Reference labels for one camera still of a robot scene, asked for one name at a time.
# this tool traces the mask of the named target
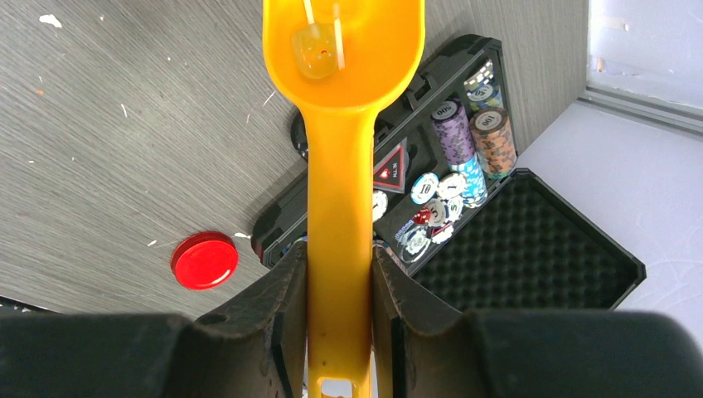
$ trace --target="chip tray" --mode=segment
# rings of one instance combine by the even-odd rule
[[[642,262],[527,169],[414,275],[456,309],[613,308],[645,279]]]

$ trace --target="open case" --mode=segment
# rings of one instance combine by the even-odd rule
[[[398,236],[423,207],[411,199],[414,183],[427,172],[440,178],[452,173],[430,115],[454,98],[471,118],[476,109],[466,82],[481,75],[486,65],[509,115],[501,42],[466,35],[422,67],[376,120],[376,169],[394,153],[403,166],[400,189],[380,188],[387,195],[387,208],[374,223],[375,239],[396,254],[403,249]],[[292,135],[301,133],[304,125],[298,116]],[[430,245],[412,262],[400,261],[406,273],[445,302],[460,310],[612,308],[644,280],[640,261],[529,170],[485,181],[487,200],[478,208],[463,208],[449,240]],[[255,223],[251,244],[263,265],[273,267],[296,240],[304,239],[307,190],[304,172]]]

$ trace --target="yellow object in spoon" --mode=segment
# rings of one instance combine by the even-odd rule
[[[424,0],[313,0],[316,24],[333,24],[335,3],[343,70],[301,54],[324,43],[293,45],[310,26],[302,0],[264,0],[263,46],[271,79],[300,109],[308,136],[308,394],[318,398],[323,380],[338,379],[357,398],[371,393],[373,127],[417,69]]]

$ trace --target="gray wooden surface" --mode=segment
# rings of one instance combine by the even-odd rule
[[[188,291],[169,269],[192,233],[249,233],[305,167],[287,137],[292,105],[264,105],[260,1],[0,10],[0,296],[196,316],[260,277],[241,238],[240,267],[217,289]],[[587,19],[587,0],[428,1],[425,57],[462,33],[502,39],[522,149],[583,90]]]

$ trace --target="purple poker chip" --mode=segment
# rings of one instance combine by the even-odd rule
[[[432,113],[432,125],[449,164],[464,164],[473,158],[475,149],[461,101],[444,101]]]

